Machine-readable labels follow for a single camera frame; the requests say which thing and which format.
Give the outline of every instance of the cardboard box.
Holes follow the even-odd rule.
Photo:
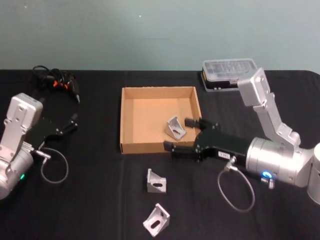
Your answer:
[[[124,87],[121,96],[120,148],[123,154],[163,153],[163,142],[177,142],[165,133],[173,116],[186,131],[179,143],[192,146],[198,129],[185,127],[185,118],[201,117],[196,88]]]

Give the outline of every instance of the cable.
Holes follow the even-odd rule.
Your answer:
[[[236,172],[239,173],[243,179],[245,180],[245,182],[247,183],[247,185],[249,186],[250,188],[250,191],[252,193],[252,202],[251,202],[251,205],[247,208],[247,209],[240,209],[240,208],[237,208],[235,205],[233,205],[231,203],[231,201],[227,198],[227,196],[224,194],[224,192],[222,191],[222,188],[220,186],[220,177],[223,173],[227,172],[225,169],[223,169],[219,174],[218,174],[218,178],[217,178],[217,183],[218,183],[218,187],[219,187],[219,190],[222,194],[222,196],[224,197],[224,199],[226,200],[226,202],[234,209],[236,210],[237,212],[239,213],[247,213],[249,212],[255,205],[255,202],[256,202],[256,197],[255,197],[255,191],[251,185],[251,183],[249,182],[248,178],[239,170],[239,169],[236,169]]]
[[[65,176],[64,176],[61,180],[59,180],[59,181],[51,181],[51,180],[49,180],[49,179],[45,176],[45,174],[44,174],[44,167],[45,167],[45,164],[46,164],[46,162],[47,162],[46,160],[44,160],[44,161],[42,162],[42,166],[41,166],[41,170],[40,170],[41,176],[42,176],[43,179],[46,180],[48,183],[50,183],[50,184],[60,184],[60,183],[62,183],[64,180],[66,180],[66,178],[68,177],[68,174],[69,174],[69,165],[68,165],[68,161],[67,161],[66,157],[65,157],[61,152],[59,152],[58,150],[55,150],[55,149],[53,149],[53,148],[43,147],[43,148],[41,148],[41,150],[49,150],[49,151],[56,152],[57,154],[59,154],[59,155],[63,158],[63,160],[64,160],[64,162],[65,162],[66,170],[65,170]]]
[[[60,80],[62,81],[63,84],[67,84],[67,82],[65,82],[65,77],[64,75],[62,74],[61,70],[59,68],[53,68],[51,70],[51,73],[54,73],[54,72],[58,72],[58,74],[60,75]]]
[[[39,70],[39,69],[45,70],[45,71],[46,71],[45,75],[40,75],[40,74],[38,74],[38,73],[36,72],[36,70]],[[42,66],[42,65],[37,65],[37,66],[34,66],[34,67],[32,68],[32,73],[33,73],[35,76],[37,76],[39,79],[42,79],[42,80],[45,79],[45,78],[48,76],[49,72],[50,72],[50,70],[49,70],[46,66]]]

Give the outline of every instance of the black table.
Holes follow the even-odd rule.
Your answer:
[[[244,106],[239,92],[207,93],[195,71],[75,74],[81,91],[79,109],[67,94],[41,93],[47,96],[43,115],[53,121],[63,124],[73,112],[79,114],[79,129],[48,145],[66,155],[68,179],[61,185],[45,182],[41,161],[36,159],[25,179],[0,201],[1,240],[151,240],[142,222],[156,203],[171,215],[158,240],[320,239],[320,206],[306,189],[276,182],[270,191],[251,180],[256,204],[250,213],[241,214],[227,205],[218,190],[217,175],[224,162],[172,161],[169,153],[121,155],[122,87],[196,86],[204,118],[219,122],[228,134],[263,137],[256,113]],[[0,71],[1,119],[10,98],[26,91],[30,75],[30,71]],[[301,147],[313,148],[320,142],[320,76],[309,71],[267,71],[266,75],[282,121],[300,133]],[[146,192],[148,168],[167,178],[167,194]],[[222,187],[239,207],[250,204],[247,186],[239,177],[226,175]]]

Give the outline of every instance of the bracket hole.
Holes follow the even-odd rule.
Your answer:
[[[154,223],[152,223],[152,225],[150,226],[152,229],[154,229],[156,226],[158,226],[160,224],[160,221],[157,220]]]
[[[159,182],[156,182],[156,183],[154,183],[154,184],[152,184],[152,185],[155,186],[155,187],[157,187],[157,188],[163,186],[162,183],[159,183]]]

